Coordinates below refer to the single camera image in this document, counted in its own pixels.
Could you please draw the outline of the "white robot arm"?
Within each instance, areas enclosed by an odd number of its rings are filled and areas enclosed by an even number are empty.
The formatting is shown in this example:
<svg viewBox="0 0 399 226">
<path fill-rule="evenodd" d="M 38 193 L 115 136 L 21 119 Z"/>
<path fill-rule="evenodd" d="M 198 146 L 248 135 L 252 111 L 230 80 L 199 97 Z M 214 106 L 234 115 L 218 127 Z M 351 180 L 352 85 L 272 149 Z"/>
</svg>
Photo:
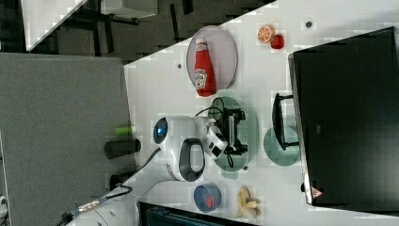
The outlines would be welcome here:
<svg viewBox="0 0 399 226">
<path fill-rule="evenodd" d="M 241 108 L 210 107 L 207 117 L 170 116 L 153 128 L 157 149 L 145 165 L 100 199 L 66 215 L 65 226 L 138 226 L 139 200 L 166 181 L 195 182 L 205 169 L 205 157 L 215 161 L 245 153 L 237 125 L 246 118 Z"/>
</svg>

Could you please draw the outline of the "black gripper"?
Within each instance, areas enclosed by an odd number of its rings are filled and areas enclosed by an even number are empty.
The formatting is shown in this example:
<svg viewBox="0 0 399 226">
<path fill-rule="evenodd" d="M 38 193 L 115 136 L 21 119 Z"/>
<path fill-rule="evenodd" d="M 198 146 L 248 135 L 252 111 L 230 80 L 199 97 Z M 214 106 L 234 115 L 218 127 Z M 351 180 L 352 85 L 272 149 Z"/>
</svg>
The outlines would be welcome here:
<svg viewBox="0 0 399 226">
<path fill-rule="evenodd" d="M 228 141 L 228 147 L 225 154 L 243 155 L 247 151 L 247 145 L 241 143 L 238 139 L 238 124 L 246 119 L 244 110 L 241 108 L 229 109 L 223 111 L 223 133 Z"/>
</svg>

